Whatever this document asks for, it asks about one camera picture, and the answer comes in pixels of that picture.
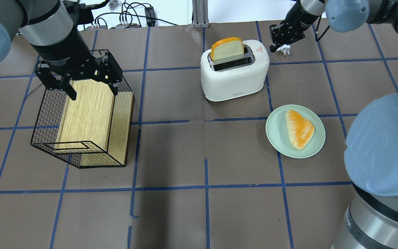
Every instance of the round plate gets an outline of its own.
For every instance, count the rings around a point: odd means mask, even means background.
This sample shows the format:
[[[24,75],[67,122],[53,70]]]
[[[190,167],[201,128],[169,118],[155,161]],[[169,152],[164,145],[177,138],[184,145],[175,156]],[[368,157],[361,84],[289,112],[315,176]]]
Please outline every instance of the round plate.
[[[295,149],[288,137],[285,113],[289,109],[298,112],[302,117],[311,121],[314,126],[314,135],[302,150]],[[325,126],[317,115],[310,109],[296,105],[283,105],[273,112],[267,119],[266,132],[271,145],[280,153],[293,158],[307,158],[319,152],[325,143]]]

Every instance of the bread slice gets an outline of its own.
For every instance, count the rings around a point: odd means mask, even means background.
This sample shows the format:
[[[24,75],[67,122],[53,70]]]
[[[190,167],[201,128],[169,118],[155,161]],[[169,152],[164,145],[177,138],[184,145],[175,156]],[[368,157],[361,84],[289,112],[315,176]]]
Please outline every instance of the bread slice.
[[[313,137],[313,124],[294,110],[288,110],[285,118],[291,144],[295,149],[302,150]]]
[[[229,37],[217,41],[211,46],[211,60],[219,60],[244,53],[244,44],[241,38]]]

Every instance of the black wire basket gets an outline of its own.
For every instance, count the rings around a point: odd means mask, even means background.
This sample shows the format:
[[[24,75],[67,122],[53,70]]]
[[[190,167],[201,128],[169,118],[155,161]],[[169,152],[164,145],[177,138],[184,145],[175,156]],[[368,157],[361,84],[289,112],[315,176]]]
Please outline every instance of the black wire basket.
[[[131,92],[124,77],[117,89],[119,93]],[[125,163],[117,161],[92,141],[56,142],[66,98],[67,94],[61,91],[44,91],[30,144],[77,168],[124,167]],[[57,148],[58,144],[72,144],[72,148]]]

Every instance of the wooden block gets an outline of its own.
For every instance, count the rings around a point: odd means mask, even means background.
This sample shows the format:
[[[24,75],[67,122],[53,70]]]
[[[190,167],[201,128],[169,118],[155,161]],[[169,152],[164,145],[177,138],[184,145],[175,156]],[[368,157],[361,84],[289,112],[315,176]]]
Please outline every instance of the wooden block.
[[[67,97],[56,142],[89,140],[107,149],[115,96],[105,83],[74,81],[76,100]],[[55,144],[56,149],[83,148],[80,143]]]
[[[110,128],[108,153],[122,164],[125,164],[126,159],[132,105],[133,92],[119,92],[117,94]]]

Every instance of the toaster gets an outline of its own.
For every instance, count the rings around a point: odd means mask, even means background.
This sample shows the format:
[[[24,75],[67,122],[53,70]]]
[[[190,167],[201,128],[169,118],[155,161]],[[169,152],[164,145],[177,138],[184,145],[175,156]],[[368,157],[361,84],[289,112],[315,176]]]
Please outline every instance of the toaster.
[[[201,84],[210,101],[224,101],[258,92],[264,86],[270,57],[257,40],[243,41],[244,53],[211,60],[211,49],[201,56]]]

